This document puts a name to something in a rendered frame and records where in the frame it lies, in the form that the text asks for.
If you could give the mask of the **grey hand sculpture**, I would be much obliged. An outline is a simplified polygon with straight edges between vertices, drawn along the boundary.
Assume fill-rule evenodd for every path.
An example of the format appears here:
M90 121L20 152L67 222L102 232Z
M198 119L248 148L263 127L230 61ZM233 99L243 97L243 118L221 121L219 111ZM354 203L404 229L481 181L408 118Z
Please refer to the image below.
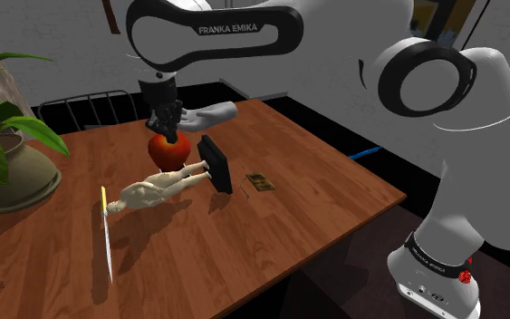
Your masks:
M195 110L182 109L178 128L183 131L204 131L217 124L229 121L238 114L238 108L231 101L220 102Z

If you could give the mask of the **red apple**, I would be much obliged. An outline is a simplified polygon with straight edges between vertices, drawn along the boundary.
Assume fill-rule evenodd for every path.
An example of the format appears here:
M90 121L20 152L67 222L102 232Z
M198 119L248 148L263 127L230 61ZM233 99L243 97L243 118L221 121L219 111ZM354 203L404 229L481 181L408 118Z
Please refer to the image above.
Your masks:
M157 134L148 142L148 153L161 171L181 169L191 152L191 144L186 136L177 133L178 140L169 143L163 135Z

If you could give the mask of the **black metal chair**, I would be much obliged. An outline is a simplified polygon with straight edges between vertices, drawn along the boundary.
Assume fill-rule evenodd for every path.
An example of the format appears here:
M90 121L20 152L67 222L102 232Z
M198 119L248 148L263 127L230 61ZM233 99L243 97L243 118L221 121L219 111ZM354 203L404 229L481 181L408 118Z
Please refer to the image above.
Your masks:
M124 90L95 92L45 101L32 108L59 135L140 119L138 104Z

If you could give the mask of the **beige human figure black base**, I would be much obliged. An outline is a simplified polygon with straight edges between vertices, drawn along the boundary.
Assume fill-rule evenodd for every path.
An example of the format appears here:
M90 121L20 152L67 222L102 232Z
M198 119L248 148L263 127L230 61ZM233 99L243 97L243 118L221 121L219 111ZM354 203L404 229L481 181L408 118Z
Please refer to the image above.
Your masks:
M200 162L185 165L177 171L159 172L132 183L120 192L119 200L107 203L103 188L101 191L103 216L119 213L125 208L155 207L204 179L209 179L217 192L232 194L233 188L224 152L207 135L201 136L197 148Z

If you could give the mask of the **wooden mousetrap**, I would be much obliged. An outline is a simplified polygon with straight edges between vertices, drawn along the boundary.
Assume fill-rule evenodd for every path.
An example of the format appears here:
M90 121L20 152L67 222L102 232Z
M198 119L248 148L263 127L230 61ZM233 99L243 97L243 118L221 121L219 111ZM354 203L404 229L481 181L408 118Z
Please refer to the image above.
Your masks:
M275 190L275 185L263 173L260 172L248 173L245 175L245 177L239 184L239 187L245 194L246 199L249 199L249 195L247 194L243 187L243 183L246 180L249 180L257 191Z

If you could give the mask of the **green plant in olive pot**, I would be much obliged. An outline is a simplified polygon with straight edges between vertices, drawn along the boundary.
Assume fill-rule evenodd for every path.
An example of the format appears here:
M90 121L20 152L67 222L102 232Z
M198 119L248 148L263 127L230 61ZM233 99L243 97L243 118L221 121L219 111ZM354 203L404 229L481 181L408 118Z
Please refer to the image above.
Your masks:
M0 61L25 58L24 53L0 53ZM0 214L29 208L49 197L62 173L41 151L24 142L23 133L64 156L70 152L43 121L23 115L9 101L0 101Z

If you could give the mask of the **brown wooden table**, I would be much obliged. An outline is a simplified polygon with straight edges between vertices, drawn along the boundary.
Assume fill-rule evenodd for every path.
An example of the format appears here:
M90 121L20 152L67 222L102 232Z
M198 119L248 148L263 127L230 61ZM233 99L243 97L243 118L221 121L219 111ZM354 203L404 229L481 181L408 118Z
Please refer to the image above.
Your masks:
M258 295L404 194L258 100L209 137L232 194L208 180L154 208L108 217L110 200L154 172L139 121L64 136L55 193L0 215L0 319L212 319ZM275 190L257 191L248 173Z

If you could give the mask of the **yellow handled knife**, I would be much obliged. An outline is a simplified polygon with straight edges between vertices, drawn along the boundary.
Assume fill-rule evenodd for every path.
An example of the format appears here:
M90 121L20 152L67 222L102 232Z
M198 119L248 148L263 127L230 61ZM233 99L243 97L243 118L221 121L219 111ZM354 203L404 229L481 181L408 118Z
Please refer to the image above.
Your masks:
M110 242L110 231L108 224L108 210L107 210L107 196L106 196L106 188L101 186L101 216L104 227L104 241L105 241L105 250L106 250L106 261L108 267L109 279L112 284L113 275L112 275L112 261L111 261L111 242Z

